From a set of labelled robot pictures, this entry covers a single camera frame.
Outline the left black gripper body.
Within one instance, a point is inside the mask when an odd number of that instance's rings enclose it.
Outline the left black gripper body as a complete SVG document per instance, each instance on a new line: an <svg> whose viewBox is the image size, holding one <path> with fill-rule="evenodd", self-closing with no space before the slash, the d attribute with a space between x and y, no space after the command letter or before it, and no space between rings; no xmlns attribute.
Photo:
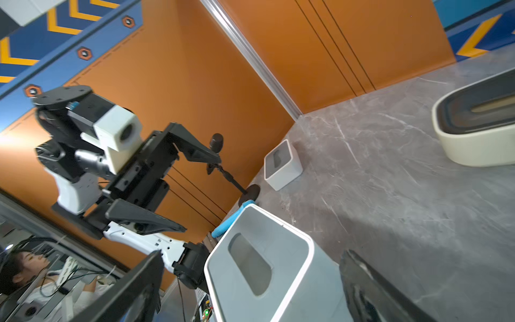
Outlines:
<svg viewBox="0 0 515 322"><path fill-rule="evenodd" d="M138 153L103 189L97 206L84 220L95 229L107 229L112 221L105 213L116 199L122 199L155 213L169 185L163 177L178 159L178 150L166 131L155 131ZM134 229L133 224L123 224Z"/></svg>

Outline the grey lid tissue box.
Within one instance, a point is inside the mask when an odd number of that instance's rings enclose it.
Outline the grey lid tissue box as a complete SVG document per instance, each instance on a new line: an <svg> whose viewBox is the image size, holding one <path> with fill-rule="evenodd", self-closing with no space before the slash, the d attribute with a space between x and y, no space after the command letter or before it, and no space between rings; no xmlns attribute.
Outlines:
<svg viewBox="0 0 515 322"><path fill-rule="evenodd" d="M303 173L299 155L288 139L264 158L264 180L275 190L287 186Z"/></svg>
<svg viewBox="0 0 515 322"><path fill-rule="evenodd" d="M204 271L217 321L352 321L339 265L257 205L242 210Z"/></svg>

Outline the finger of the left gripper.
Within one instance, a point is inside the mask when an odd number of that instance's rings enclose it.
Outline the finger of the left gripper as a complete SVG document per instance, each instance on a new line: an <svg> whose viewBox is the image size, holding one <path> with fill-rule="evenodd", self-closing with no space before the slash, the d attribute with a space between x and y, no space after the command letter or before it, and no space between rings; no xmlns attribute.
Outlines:
<svg viewBox="0 0 515 322"><path fill-rule="evenodd" d="M189 162L221 163L219 155L200 143L183 125L170 123L166 132L171 135L172 143L177 150L182 152Z"/></svg>
<svg viewBox="0 0 515 322"><path fill-rule="evenodd" d="M105 216L118 224L133 224L135 232L142 236L161 232L186 232L181 224L122 199L116 199Z"/></svg>

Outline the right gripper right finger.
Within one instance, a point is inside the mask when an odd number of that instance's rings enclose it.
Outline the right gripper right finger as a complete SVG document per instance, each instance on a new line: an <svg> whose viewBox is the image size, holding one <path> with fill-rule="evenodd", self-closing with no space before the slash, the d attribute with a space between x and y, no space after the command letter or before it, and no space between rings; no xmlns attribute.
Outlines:
<svg viewBox="0 0 515 322"><path fill-rule="evenodd" d="M339 270L354 321L435 322L355 251L342 254Z"/></svg>

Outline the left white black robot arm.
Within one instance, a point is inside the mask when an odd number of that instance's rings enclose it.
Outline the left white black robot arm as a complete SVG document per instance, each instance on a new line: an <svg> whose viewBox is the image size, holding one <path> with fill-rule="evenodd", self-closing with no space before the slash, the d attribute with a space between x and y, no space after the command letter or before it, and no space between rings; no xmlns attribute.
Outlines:
<svg viewBox="0 0 515 322"><path fill-rule="evenodd" d="M207 247L171 238L185 227L156 210L170 189L164 178L181 156L205 164L221 158L179 123L143 139L135 114L85 85L55 88L32 103L50 134L36 155L58 187L53 211L96 240L159 253L186 287L206 291Z"/></svg>

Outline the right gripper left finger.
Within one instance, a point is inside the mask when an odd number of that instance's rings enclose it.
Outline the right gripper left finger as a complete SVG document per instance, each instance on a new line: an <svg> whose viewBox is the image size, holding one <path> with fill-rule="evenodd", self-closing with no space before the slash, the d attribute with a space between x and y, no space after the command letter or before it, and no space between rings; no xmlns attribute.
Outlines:
<svg viewBox="0 0 515 322"><path fill-rule="evenodd" d="M160 306L164 262L152 252L73 321L153 321Z"/></svg>

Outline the grey lid tissue box back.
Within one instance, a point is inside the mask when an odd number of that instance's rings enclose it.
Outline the grey lid tissue box back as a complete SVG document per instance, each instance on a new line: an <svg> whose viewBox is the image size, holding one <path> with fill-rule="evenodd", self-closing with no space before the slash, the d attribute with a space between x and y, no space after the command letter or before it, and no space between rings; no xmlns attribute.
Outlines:
<svg viewBox="0 0 515 322"><path fill-rule="evenodd" d="M257 205L242 210L204 271L217 321L352 321L339 265Z"/></svg>

